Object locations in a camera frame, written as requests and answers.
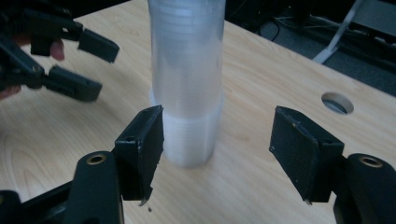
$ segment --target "wooden table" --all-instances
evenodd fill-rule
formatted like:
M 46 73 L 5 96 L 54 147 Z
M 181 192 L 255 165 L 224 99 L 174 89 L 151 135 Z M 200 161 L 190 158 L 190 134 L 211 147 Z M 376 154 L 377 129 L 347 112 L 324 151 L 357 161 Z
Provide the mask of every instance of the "wooden table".
M 136 113 L 149 107 L 150 35 L 147 1 L 134 0 L 78 19 L 120 45 L 114 64 L 65 43 L 60 66 L 104 84 L 83 104 L 50 91 L 23 90 L 0 102 L 0 189 L 23 201 L 72 179 L 77 161 L 111 150 Z M 268 151 L 275 107 L 306 114 L 346 144 L 396 167 L 396 99 L 226 23 L 225 105 L 211 160 L 181 169 L 162 157 L 148 202 L 124 202 L 126 223 L 334 223 L 332 203 L 305 204 Z M 55 61 L 38 59 L 49 68 Z M 325 92 L 349 99 L 340 115 Z

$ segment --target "white cup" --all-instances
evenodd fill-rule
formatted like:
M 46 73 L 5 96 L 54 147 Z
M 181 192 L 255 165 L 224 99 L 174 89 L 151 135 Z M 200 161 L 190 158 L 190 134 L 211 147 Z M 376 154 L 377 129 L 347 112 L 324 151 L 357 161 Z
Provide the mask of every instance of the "white cup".
M 225 0 L 148 0 L 150 101 L 163 105 L 165 157 L 183 167 L 212 155 L 223 104 Z

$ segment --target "screw hole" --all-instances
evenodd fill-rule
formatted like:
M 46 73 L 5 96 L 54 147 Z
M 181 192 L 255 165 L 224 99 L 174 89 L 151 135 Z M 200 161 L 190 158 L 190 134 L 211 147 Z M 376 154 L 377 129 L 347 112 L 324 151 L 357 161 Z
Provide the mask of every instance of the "screw hole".
M 103 162 L 105 160 L 106 160 L 106 156 L 105 155 L 97 154 L 97 155 L 93 155 L 93 156 L 89 157 L 87 159 L 87 163 L 89 165 L 97 165 L 97 164 L 99 164 L 99 163 L 101 163 L 101 162 Z
M 382 162 L 371 157 L 360 157 L 359 160 L 361 163 L 367 166 L 371 166 L 374 168 L 381 168 L 383 166 Z
M 126 137 L 125 140 L 126 140 L 127 142 L 133 143 L 134 141 L 136 141 L 136 138 L 135 138 L 134 136 L 129 136 L 129 137 Z

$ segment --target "round hole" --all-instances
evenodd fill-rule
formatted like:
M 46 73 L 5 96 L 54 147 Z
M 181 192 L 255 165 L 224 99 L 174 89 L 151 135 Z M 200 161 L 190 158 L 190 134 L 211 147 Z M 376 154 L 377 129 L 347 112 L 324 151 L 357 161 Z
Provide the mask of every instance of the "round hole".
M 106 160 L 106 156 L 103 154 L 96 154 L 87 159 L 89 165 L 96 165 Z
M 127 142 L 131 142 L 132 143 L 132 142 L 136 141 L 136 138 L 134 136 L 129 136 L 129 137 L 126 137 L 125 140 Z
M 326 92 L 322 95 L 321 100 L 330 110 L 339 114 L 351 114 L 353 104 L 343 95 L 336 92 Z
M 359 160 L 364 164 L 374 168 L 381 168 L 383 166 L 382 162 L 371 157 L 360 157 Z

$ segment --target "transparent cup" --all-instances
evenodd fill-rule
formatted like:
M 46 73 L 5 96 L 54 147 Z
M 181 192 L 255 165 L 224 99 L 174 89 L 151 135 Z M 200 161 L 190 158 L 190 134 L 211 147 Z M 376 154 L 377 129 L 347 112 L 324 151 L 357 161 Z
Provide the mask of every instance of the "transparent cup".
M 223 104 L 225 0 L 148 0 L 150 101 L 163 105 L 165 157 L 180 166 L 212 155 Z

